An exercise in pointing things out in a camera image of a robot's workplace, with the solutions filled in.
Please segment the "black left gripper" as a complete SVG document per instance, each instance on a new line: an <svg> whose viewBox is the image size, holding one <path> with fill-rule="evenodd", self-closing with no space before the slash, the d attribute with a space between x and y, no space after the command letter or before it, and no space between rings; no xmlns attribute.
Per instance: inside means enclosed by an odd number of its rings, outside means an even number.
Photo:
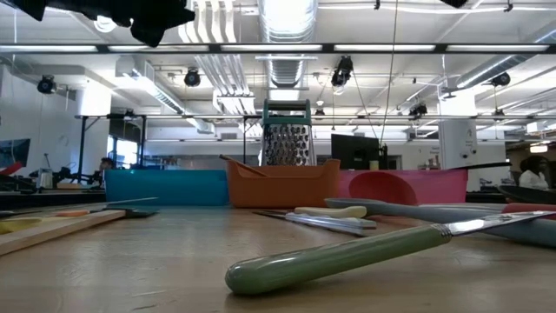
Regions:
<svg viewBox="0 0 556 313"><path fill-rule="evenodd" d="M195 13L186 9L186 0L137 0L131 13L116 0L45 0L46 5L60 10L81 13L90 20L109 17L122 27L130 27L134 39L149 47L157 47L168 29L195 20Z"/></svg>

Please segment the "all-black kitchen spoon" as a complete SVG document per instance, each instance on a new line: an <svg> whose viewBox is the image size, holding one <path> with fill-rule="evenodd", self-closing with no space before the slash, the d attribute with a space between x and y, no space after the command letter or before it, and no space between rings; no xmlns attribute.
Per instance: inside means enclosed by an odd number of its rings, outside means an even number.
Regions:
<svg viewBox="0 0 556 313"><path fill-rule="evenodd" d="M482 164L466 165L462 167L452 168L450 170L479 170L479 169L490 169L490 168L511 167L511 166L512 164L510 162L482 163Z"/></svg>

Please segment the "blue spatula clear handle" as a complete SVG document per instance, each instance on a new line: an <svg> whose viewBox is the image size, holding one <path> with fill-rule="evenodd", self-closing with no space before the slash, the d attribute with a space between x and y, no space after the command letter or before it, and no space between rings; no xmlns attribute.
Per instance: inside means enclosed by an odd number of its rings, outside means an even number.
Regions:
<svg viewBox="0 0 556 313"><path fill-rule="evenodd" d="M106 202L104 204L105 205L117 205L117 204L124 204L124 203L137 203L137 202L151 201L151 200L156 200L156 199L158 199L158 197L144 197L144 198L137 198L137 199Z"/></svg>

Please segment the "black spoon red handle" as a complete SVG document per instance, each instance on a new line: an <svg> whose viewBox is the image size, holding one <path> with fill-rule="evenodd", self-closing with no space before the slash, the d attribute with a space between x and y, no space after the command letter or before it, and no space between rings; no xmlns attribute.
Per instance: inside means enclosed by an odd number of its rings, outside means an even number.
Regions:
<svg viewBox="0 0 556 313"><path fill-rule="evenodd" d="M501 185L498 187L498 190L504 197L510 199L512 202L556 205L555 192L512 185Z"/></svg>

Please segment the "grey kitchen spatula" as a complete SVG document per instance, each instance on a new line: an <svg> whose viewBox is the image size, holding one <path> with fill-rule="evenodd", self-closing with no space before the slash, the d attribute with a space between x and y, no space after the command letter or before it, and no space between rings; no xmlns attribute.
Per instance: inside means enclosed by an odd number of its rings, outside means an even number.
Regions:
<svg viewBox="0 0 556 313"><path fill-rule="evenodd" d="M453 223L511 211L509 205L497 203L438 203L413 206L360 198L326 198L325 203L331 209L363 206L367 209L368 216L403 216L432 223ZM556 219L513 223L485 230L485 233L519 243L556 248Z"/></svg>

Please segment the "yellow-handled table knife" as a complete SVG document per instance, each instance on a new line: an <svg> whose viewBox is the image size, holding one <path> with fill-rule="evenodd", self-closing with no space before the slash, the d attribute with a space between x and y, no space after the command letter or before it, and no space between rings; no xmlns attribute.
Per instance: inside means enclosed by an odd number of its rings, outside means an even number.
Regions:
<svg viewBox="0 0 556 313"><path fill-rule="evenodd" d="M309 216L329 216L332 218L363 218L367 215L367 208L364 206L349 206L343 209L297 207L294 209L294 213Z"/></svg>

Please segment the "yellow spatula clear handle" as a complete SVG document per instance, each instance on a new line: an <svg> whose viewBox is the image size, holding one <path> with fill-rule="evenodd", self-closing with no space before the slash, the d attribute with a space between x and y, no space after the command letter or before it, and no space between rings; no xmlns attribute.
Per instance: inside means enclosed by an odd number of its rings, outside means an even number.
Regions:
<svg viewBox="0 0 556 313"><path fill-rule="evenodd" d="M41 217L15 217L0 220L0 235L25 230L39 224Z"/></svg>

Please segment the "all-steel table knife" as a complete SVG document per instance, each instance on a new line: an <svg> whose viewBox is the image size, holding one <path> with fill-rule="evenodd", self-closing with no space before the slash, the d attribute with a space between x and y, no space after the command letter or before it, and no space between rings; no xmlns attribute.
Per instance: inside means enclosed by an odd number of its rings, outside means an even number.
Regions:
<svg viewBox="0 0 556 313"><path fill-rule="evenodd" d="M274 210L255 211L255 214L353 236L370 236L372 231L377 229L376 222L353 217L332 218L329 216L309 216Z"/></svg>

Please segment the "green-handled table knife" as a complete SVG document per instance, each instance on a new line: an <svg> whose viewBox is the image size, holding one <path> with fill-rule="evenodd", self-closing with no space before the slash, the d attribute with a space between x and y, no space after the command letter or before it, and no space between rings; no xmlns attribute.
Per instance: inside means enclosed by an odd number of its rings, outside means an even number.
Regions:
<svg viewBox="0 0 556 313"><path fill-rule="evenodd" d="M435 223L244 260L230 266L225 283L237 295L258 295L357 269L449 243L455 236L524 225L553 216L536 210L490 215L462 222Z"/></svg>

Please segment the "blue plastic bin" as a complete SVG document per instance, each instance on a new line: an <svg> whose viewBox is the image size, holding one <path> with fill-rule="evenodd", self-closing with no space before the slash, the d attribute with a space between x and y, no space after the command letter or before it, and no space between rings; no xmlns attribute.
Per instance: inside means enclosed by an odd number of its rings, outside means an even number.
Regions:
<svg viewBox="0 0 556 313"><path fill-rule="evenodd" d="M109 202L153 197L145 205L225 206L229 203L224 170L108 170Z"/></svg>

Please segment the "white container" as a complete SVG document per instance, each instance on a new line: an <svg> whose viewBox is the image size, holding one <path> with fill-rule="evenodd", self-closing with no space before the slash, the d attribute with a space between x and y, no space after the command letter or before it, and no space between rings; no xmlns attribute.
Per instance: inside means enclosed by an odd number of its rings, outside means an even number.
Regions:
<svg viewBox="0 0 556 313"><path fill-rule="evenodd" d="M53 188L53 171L52 169L41 168L37 172L36 187L38 189Z"/></svg>

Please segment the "orange plastic bin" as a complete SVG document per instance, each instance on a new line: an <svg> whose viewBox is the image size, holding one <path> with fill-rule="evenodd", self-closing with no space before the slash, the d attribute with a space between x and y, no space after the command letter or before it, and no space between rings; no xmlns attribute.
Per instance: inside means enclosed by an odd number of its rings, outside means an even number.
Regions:
<svg viewBox="0 0 556 313"><path fill-rule="evenodd" d="M338 196L341 162L328 159L320 166L249 167L229 156L229 201L238 209L290 209L323 207Z"/></svg>

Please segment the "white rectangular air duct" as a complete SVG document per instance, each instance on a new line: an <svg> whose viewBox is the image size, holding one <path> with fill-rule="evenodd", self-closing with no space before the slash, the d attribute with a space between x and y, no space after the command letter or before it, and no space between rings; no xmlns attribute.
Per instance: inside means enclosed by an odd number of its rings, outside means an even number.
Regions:
<svg viewBox="0 0 556 313"><path fill-rule="evenodd" d="M135 89L145 91L163 107L181 116L193 125L199 134L215 134L215 126L212 123L192 117L192 113L186 109L183 102L156 82L155 69L148 61L141 61L132 56L119 57L116 60L115 74L117 77L125 77Z"/></svg>

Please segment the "black background workstation frame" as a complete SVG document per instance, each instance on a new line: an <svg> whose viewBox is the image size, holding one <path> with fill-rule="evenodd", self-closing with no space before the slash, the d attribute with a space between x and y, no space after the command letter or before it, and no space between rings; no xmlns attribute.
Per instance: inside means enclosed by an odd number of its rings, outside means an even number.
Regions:
<svg viewBox="0 0 556 313"><path fill-rule="evenodd" d="M145 114L108 114L108 115L99 115L99 116L91 116L91 115L76 115L75 119L81 121L80 126L80 137L79 137L79 154L78 154L78 162L77 162L77 175L78 175L78 182L82 181L83 175L83 160L84 160L84 152L85 152L85 144L86 144L86 133L87 131L95 125L100 120L121 120L121 121L132 121L139 119L141 121L140 124L140 141L138 144L138 151L139 156L136 160L139 162L139 166L143 167L145 158L144 158L144 151L147 142L153 143L186 143L186 142L240 142L242 143L242 161L246 161L247 155L247 123L251 120L261 121L262 115L199 115L199 114L181 114L181 115L145 115ZM179 138L179 139L148 139L148 127L150 120L156 121L166 121L166 120L175 120L175 121L182 121L190 123L192 120L209 120L209 121L221 121L221 120L229 120L229 121L236 121L241 125L242 136L239 139L222 139L221 136L214 134L211 138Z"/></svg>

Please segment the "dark blue wall screen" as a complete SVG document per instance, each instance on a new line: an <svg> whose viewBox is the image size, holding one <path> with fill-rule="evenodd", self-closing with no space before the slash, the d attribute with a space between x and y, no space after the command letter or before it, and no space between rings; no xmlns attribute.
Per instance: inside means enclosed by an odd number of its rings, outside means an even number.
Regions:
<svg viewBox="0 0 556 313"><path fill-rule="evenodd" d="M25 167L27 165L29 152L29 139L0 141L0 169L7 168L15 163L20 163Z"/></svg>

